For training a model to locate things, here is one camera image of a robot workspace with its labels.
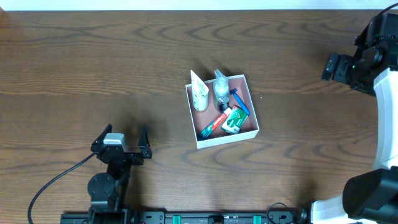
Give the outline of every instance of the white box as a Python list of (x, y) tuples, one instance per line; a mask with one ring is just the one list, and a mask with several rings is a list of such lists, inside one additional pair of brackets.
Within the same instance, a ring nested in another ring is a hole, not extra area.
[[(200, 133), (203, 129), (205, 129), (211, 122), (213, 122), (219, 115), (220, 112), (216, 109), (214, 105), (214, 92), (213, 92), (213, 82), (214, 80), (205, 81), (207, 87), (209, 88), (209, 101), (208, 106), (205, 111), (196, 111), (193, 107), (192, 103), (192, 84), (185, 85), (185, 90), (187, 92), (188, 105), (189, 110), (191, 112), (191, 119), (193, 125), (193, 131), (195, 133), (195, 139), (197, 142), (198, 149), (210, 146), (217, 146), (220, 144), (225, 144), (229, 142), (235, 142), (245, 139), (251, 139), (256, 136), (256, 134), (260, 131), (259, 125), (256, 118), (256, 113), (254, 112), (253, 103), (251, 101), (250, 92), (248, 88), (248, 84), (246, 82), (246, 78), (244, 75), (234, 75), (232, 77), (227, 77), (229, 80), (229, 89), (232, 90), (237, 88), (237, 94), (242, 99), (243, 103), (250, 111), (250, 115), (247, 120), (244, 122), (239, 134), (228, 134), (221, 129), (220, 124), (216, 130), (211, 134), (211, 136), (206, 140), (199, 140), (197, 134)], [(234, 99), (234, 96), (231, 95), (229, 100), (229, 107), (239, 106), (239, 104)]]

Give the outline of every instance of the toiletry item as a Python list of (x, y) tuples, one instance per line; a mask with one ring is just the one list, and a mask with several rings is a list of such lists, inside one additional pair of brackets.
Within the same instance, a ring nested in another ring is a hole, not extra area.
[(204, 111), (209, 100), (209, 88), (192, 70), (191, 81), (193, 107), (197, 111)]
[(247, 115), (250, 115), (249, 109), (248, 109), (248, 108), (246, 107), (246, 105), (243, 103), (243, 101), (242, 101), (241, 98), (238, 96), (238, 94), (236, 94), (236, 91), (237, 91), (237, 89), (235, 88), (235, 89), (229, 91), (229, 94), (233, 94), (234, 97), (235, 97), (235, 100), (239, 103), (239, 106), (242, 107), (242, 110), (244, 110), (244, 112), (245, 112)]
[(242, 128), (243, 123), (249, 116), (237, 106), (232, 107), (232, 113), (229, 114), (226, 121), (221, 126), (222, 130), (230, 134), (238, 134)]
[(214, 71), (216, 81), (214, 81), (214, 104), (218, 111), (224, 111), (228, 108), (229, 102), (229, 86), (228, 79), (217, 69)]
[(198, 138), (201, 140), (207, 139), (213, 131), (220, 125), (222, 124), (225, 119), (228, 117), (229, 114), (231, 114), (232, 110), (231, 108), (227, 108), (224, 113), (220, 114), (211, 124), (209, 124), (199, 135)]

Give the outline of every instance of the white background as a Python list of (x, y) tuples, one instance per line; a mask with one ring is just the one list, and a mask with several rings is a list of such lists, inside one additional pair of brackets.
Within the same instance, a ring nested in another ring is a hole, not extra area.
[(384, 9), (398, 0), (0, 0), (20, 10)]

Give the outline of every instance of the clear plastic bottle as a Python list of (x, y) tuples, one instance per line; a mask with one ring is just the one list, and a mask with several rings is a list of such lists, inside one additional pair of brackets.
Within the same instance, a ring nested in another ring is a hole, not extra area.
[(214, 73), (216, 74), (216, 81), (213, 84), (214, 104), (222, 112), (228, 108), (229, 103), (228, 79), (218, 69)]

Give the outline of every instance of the wood grain surface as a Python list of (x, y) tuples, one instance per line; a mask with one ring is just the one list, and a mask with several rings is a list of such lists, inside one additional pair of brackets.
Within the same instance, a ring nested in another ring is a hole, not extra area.
[[(32, 197), (90, 154), (111, 123), (153, 159), (134, 167), (127, 205), (265, 210), (342, 193), (368, 172), (376, 98), (320, 80), (330, 53), (353, 54), (376, 11), (4, 12), (0, 21), (0, 223), (27, 223)], [(196, 149), (185, 85), (244, 73), (260, 132)], [(86, 211), (92, 158), (36, 201), (35, 223)]]

